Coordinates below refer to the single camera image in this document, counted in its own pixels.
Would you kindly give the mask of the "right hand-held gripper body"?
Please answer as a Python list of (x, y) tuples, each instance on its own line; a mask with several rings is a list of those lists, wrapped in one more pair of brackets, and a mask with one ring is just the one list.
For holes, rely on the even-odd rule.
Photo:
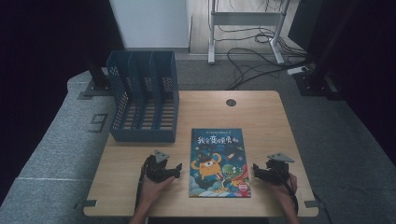
[(294, 159), (284, 153), (276, 153), (267, 156), (266, 169), (261, 174), (261, 179), (273, 184), (283, 184), (290, 179), (289, 164)]

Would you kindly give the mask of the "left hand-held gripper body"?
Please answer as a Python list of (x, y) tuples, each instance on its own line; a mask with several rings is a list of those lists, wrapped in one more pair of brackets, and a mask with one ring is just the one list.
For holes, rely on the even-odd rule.
[(166, 164), (169, 156), (158, 149), (154, 150), (153, 155), (149, 155), (145, 161), (145, 174), (151, 181), (161, 183), (167, 178), (174, 176), (174, 170), (167, 170)]

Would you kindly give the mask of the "blue plastic file rack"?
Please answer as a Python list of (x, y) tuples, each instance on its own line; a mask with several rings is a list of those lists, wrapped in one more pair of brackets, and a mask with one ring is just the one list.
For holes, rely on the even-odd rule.
[(179, 94), (173, 51), (114, 50), (107, 62), (118, 142), (176, 141)]

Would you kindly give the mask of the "colourful children's picture book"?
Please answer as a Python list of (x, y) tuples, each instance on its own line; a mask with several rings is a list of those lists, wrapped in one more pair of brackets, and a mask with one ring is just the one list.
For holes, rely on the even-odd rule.
[(192, 129), (190, 196), (249, 198), (248, 163), (241, 129)]

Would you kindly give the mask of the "person's right hand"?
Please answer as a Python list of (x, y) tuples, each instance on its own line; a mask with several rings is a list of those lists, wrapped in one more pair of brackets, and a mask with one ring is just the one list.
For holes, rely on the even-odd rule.
[(293, 201), (292, 201), (292, 198), (290, 195), (290, 189), (293, 192), (296, 192), (297, 177), (293, 174), (290, 174), (290, 178), (287, 180), (287, 185), (289, 186), (288, 188), (284, 184), (282, 184), (282, 185), (275, 185), (272, 183), (269, 184), (269, 189), (272, 191), (276, 200), (281, 205), (293, 204)]

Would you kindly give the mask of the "thick black stand with base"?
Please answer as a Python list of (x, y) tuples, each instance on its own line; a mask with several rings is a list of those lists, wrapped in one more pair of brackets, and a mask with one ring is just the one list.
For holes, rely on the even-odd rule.
[(301, 0), (289, 38), (306, 52), (312, 70), (293, 75), (302, 96), (341, 98), (331, 64), (360, 0)]

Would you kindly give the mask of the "white power strip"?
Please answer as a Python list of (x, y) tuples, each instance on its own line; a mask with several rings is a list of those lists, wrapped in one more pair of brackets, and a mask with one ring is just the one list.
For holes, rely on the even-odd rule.
[(306, 66), (299, 66), (299, 67), (295, 67), (295, 68), (291, 68), (287, 70), (287, 74), (289, 76), (295, 75), (295, 74), (300, 74), (303, 72), (307, 72), (309, 69)]

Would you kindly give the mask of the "thin black stand with base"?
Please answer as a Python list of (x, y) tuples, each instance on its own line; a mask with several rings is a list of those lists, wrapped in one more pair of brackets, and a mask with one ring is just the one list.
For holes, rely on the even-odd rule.
[(82, 91), (79, 100), (91, 100), (95, 96), (112, 96), (110, 82), (103, 69), (94, 61), (90, 54), (83, 57), (84, 63), (92, 77), (85, 91)]

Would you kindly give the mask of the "black curtain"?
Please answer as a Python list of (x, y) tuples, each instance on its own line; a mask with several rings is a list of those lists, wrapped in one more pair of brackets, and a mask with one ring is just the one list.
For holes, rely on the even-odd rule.
[(396, 0), (360, 0), (331, 64), (341, 98), (396, 165)]
[(0, 0), (0, 204), (58, 113), (67, 81), (122, 48), (110, 0)]

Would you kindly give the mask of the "white panel board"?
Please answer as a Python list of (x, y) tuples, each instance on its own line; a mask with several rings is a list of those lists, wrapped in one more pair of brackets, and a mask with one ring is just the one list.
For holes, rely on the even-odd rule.
[(127, 49), (189, 46), (186, 0), (109, 0)]

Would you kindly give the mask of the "white metal desk frame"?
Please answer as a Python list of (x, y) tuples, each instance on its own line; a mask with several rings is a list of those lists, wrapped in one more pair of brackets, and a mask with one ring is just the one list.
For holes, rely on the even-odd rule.
[(216, 0), (212, 0), (209, 4), (208, 22), (210, 26), (210, 35), (208, 43), (208, 63), (215, 63), (215, 26), (216, 25), (258, 25), (258, 26), (274, 26), (275, 33), (270, 39), (269, 45), (276, 58), (278, 64), (284, 63), (284, 59), (280, 52), (279, 38), (280, 33), (287, 16), (290, 0), (284, 0), (279, 12), (217, 12)]

